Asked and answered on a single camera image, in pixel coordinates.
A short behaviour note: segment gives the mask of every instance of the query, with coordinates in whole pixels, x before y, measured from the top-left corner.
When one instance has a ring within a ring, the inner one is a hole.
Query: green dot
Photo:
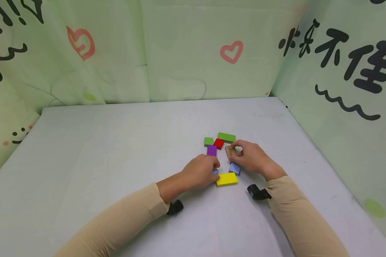
[[[377,201],[367,198],[363,202],[365,209],[374,217],[384,218],[386,217],[385,209]]]
[[[96,101],[96,97],[92,94],[89,94],[89,93],[85,93],[84,98],[86,98],[87,100],[92,101],[92,102]]]

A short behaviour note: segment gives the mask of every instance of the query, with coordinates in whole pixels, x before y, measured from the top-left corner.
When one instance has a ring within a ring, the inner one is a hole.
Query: wooden block
[[[220,174],[220,179],[216,181],[216,186],[228,186],[237,184],[237,178],[235,173]]]
[[[226,146],[224,149],[226,151],[227,159],[229,159],[229,157],[231,157],[232,155],[237,156],[236,148]]]
[[[204,146],[212,145],[213,144],[213,138],[212,137],[205,137],[204,138]]]
[[[219,139],[219,138],[216,138],[216,141],[214,142],[214,146],[217,147],[217,149],[221,150],[221,148],[223,147],[223,144],[224,144],[224,141]]]
[[[216,156],[217,155],[217,147],[214,145],[207,146],[207,155]]]
[[[240,167],[240,165],[238,165],[238,164],[232,162],[232,163],[230,164],[229,172],[233,172],[233,173],[235,173],[237,176],[239,176],[239,175],[240,175],[240,170],[241,170],[241,169],[242,169],[242,167]]]
[[[235,135],[230,135],[222,132],[218,133],[217,138],[225,141],[226,143],[233,143],[234,141],[236,141]]]

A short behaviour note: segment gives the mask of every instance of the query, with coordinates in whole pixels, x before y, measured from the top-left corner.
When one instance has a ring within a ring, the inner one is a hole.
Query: purple block
[[[207,146],[207,155],[216,156],[217,146],[208,145]]]
[[[242,169],[242,167],[240,167],[240,165],[238,165],[238,164],[232,162],[232,163],[230,164],[229,172],[234,172],[234,173],[236,173],[237,176],[239,176],[239,175],[240,175],[240,170],[241,170],[241,169]]]

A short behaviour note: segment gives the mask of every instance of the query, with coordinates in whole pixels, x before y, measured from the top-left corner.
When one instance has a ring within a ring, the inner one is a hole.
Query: smiley face
[[[29,129],[32,129],[32,128],[33,128],[33,125],[29,125],[28,128],[29,128]],[[22,127],[20,130],[21,130],[22,132],[25,132],[25,131],[26,131],[26,129],[25,129],[24,127]],[[19,132],[19,133],[17,133],[16,131],[13,132],[13,136],[17,136],[17,135],[20,135],[20,132]],[[20,144],[22,141],[23,141],[23,140],[12,140],[11,142],[14,143],[14,144]],[[9,142],[8,142],[8,141],[4,141],[4,142],[3,142],[3,146],[8,146],[8,145],[9,145]]]

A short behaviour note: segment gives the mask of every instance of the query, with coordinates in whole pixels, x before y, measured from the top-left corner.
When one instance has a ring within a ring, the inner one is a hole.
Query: yellow block
[[[216,186],[228,186],[237,184],[237,178],[235,173],[219,174],[220,179],[216,181]]]

